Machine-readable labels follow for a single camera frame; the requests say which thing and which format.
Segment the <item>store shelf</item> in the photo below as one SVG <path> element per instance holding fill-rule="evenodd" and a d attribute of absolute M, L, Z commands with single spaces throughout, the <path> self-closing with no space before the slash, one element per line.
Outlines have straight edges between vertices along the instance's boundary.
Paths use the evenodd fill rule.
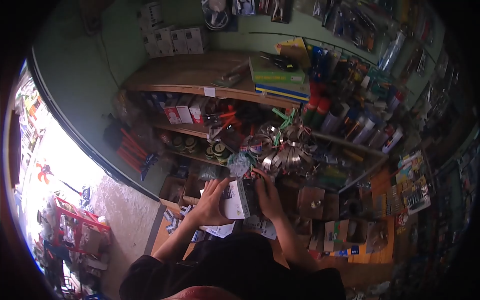
<path fill-rule="evenodd" d="M 255 92 L 251 76 L 232 88 L 211 84 L 249 57 L 249 52 L 210 51 L 205 54 L 175 55 L 149 60 L 123 84 L 131 91 L 159 91 L 204 95 L 204 87 L 214 87 L 216 97 L 299 108 L 300 103 Z"/>
<path fill-rule="evenodd" d="M 173 154 L 181 155 L 181 156 L 188 157 L 188 158 L 191 158 L 191 159 L 203 161 L 205 163 L 209 163 L 209 164 L 212 164 L 212 165 L 220 166 L 220 163 L 217 161 L 217 159 L 214 158 L 213 160 L 208 160 L 205 157 L 205 154 L 203 154 L 203 153 L 190 154 L 190 153 L 179 153 L 179 152 L 176 152 L 176 151 L 173 151 L 173 150 L 167 150 L 167 151 L 171 152 Z"/>
<path fill-rule="evenodd" d="M 156 128 L 198 136 L 203 139 L 206 139 L 208 135 L 208 127 L 200 124 L 170 124 L 166 115 L 155 117 L 150 120 L 150 123 Z"/>

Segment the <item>person's left hand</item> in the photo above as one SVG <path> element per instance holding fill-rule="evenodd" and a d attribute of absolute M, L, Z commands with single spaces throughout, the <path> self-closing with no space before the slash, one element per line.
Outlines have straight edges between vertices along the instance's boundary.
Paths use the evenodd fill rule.
<path fill-rule="evenodd" d="M 200 197 L 197 206 L 185 218 L 197 227 L 201 225 L 221 226 L 232 223 L 233 221 L 224 217 L 218 208 L 220 196 L 229 182 L 229 178 L 225 178 L 222 181 L 215 179 L 205 182 L 204 193 Z"/>

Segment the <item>hand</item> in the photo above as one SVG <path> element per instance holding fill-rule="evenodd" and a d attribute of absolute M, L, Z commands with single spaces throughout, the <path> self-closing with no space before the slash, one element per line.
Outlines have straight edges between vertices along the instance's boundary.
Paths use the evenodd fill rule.
<path fill-rule="evenodd" d="M 253 171 L 260 174 L 264 181 L 257 179 L 255 181 L 255 189 L 258 194 L 258 202 L 260 204 L 260 209 L 262 210 L 263 215 L 269 218 L 272 222 L 276 219 L 282 218 L 285 216 L 283 212 L 282 204 L 280 203 L 280 197 L 278 196 L 278 191 L 276 190 L 275 185 L 270 180 L 263 171 L 253 168 Z"/>
<path fill-rule="evenodd" d="M 185 219 L 192 222 L 196 227 L 201 225 L 221 226 L 232 223 L 232 220 L 222 216 L 218 208 L 220 196 L 229 182 L 229 178 L 222 181 L 215 179 L 205 182 L 204 193 L 197 206 L 185 216 Z"/>

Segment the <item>price tag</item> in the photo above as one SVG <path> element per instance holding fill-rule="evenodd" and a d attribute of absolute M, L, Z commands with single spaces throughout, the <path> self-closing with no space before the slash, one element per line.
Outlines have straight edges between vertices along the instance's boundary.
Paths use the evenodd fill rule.
<path fill-rule="evenodd" d="M 204 87 L 204 94 L 207 97 L 215 98 L 215 88 L 214 87 Z"/>

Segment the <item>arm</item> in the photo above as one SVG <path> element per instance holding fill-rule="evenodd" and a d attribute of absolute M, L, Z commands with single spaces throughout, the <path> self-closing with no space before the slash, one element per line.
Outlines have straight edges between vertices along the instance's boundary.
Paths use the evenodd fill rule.
<path fill-rule="evenodd" d="M 300 239 L 283 212 L 280 197 L 273 182 L 263 171 L 255 168 L 253 170 L 259 173 L 265 181 L 265 184 L 262 180 L 255 182 L 260 208 L 265 217 L 269 218 L 275 226 L 278 241 L 288 264 L 311 273 L 320 270 L 313 257 L 302 247 Z"/>
<path fill-rule="evenodd" d="M 232 221 L 222 216 L 218 209 L 220 195 L 228 186 L 228 182 L 228 178 L 223 181 L 216 179 L 206 182 L 204 193 L 195 209 L 185 216 L 177 230 L 160 246 L 153 257 L 163 263 L 178 262 L 185 255 L 192 236 L 199 226 L 220 226 L 231 223 Z"/>

